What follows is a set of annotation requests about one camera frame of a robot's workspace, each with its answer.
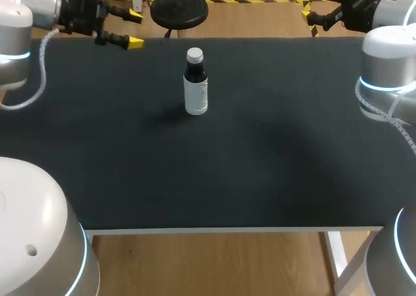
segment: black table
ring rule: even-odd
[[[53,40],[41,100],[0,113],[0,155],[50,173],[88,230],[383,226],[415,203],[416,161],[360,113],[361,42]],[[37,88],[38,45],[27,88],[5,103]],[[196,117],[183,108],[192,46],[209,74]]]

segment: cable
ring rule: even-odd
[[[59,34],[58,29],[53,29],[49,33],[44,36],[42,41],[40,42],[39,47],[39,65],[40,65],[40,86],[38,91],[28,100],[24,101],[23,103],[17,104],[17,105],[5,105],[0,102],[0,109],[4,111],[16,111],[18,109],[22,109],[26,106],[29,106],[33,102],[35,102],[44,92],[46,87],[46,68],[45,68],[45,52],[46,52],[46,46],[49,40],[55,36],[56,34]]]
[[[394,127],[396,127],[396,129],[398,130],[398,132],[400,132],[400,134],[404,137],[404,139],[406,140],[406,142],[409,144],[411,150],[413,151],[413,153],[416,155],[416,144],[414,143],[413,139],[410,137],[409,133],[402,127],[401,123],[402,121],[397,119],[397,118],[393,118],[392,115],[397,107],[397,104],[399,103],[399,101],[403,98],[403,96],[405,96],[407,93],[409,93],[410,91],[401,93],[396,100],[393,102],[393,104],[390,106],[390,110],[389,113],[385,113],[383,112],[381,109],[378,109],[377,107],[371,105],[369,102],[365,101],[364,98],[361,96],[361,93],[359,93],[359,86],[361,84],[361,81],[358,79],[357,83],[356,83],[356,96],[358,101],[364,105],[366,108],[368,108],[369,110],[371,110],[372,112],[380,115],[381,117],[383,117],[385,119],[385,121],[389,122],[391,125],[393,125]]]

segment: black stool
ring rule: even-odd
[[[208,17],[208,4],[205,0],[154,0],[150,6],[153,21],[168,29],[177,30],[177,37],[184,38],[185,31],[198,26]]]

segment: small bottle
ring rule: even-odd
[[[208,109],[208,75],[203,69],[203,53],[192,47],[187,53],[188,66],[183,74],[185,109],[191,115],[201,115]]]

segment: wooden floor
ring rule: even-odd
[[[312,7],[324,14],[335,5]],[[211,4],[207,21],[187,37],[310,37],[301,10],[283,3]],[[163,37],[166,30],[152,22],[148,8],[144,17],[141,26],[111,18],[106,28],[139,38]],[[340,24],[320,35],[362,36]],[[343,233],[348,259],[365,237],[365,232]],[[317,233],[106,236],[96,238],[94,248],[101,266],[100,296],[333,295]],[[355,295],[368,294],[361,286]]]

